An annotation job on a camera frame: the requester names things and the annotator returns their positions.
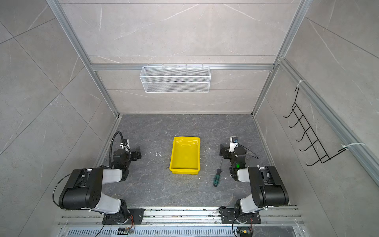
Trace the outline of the green black screwdriver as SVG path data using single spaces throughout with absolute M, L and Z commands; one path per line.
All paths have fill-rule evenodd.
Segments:
M 219 166 L 219 168 L 216 170 L 216 174 L 215 174 L 214 179 L 213 179 L 213 186 L 214 186 L 214 187 L 217 187 L 217 186 L 219 185 L 219 183 L 220 183 L 220 177 L 221 177 L 221 173 L 222 173 L 221 168 L 222 168 L 223 160 L 224 160 L 224 159 L 221 158 L 220 166 Z

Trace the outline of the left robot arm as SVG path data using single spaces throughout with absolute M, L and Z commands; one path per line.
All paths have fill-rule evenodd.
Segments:
M 139 148 L 129 151 L 121 148 L 114 152 L 114 161 L 105 166 L 75 169 L 62 190 L 58 206 L 65 210 L 89 210 L 103 215 L 103 225 L 140 225 L 144 209 L 129 209 L 126 201 L 102 193 L 104 184 L 119 183 L 127 179 L 132 161 L 141 158 Z

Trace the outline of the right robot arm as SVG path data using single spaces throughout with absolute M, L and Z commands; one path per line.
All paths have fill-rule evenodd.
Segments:
M 220 156 L 231 162 L 231 178 L 250 187 L 250 194 L 238 199 L 233 208 L 218 208 L 223 224 L 260 224 L 261 210 L 288 204 L 289 195 L 276 167 L 247 166 L 247 150 L 239 144 L 220 145 Z

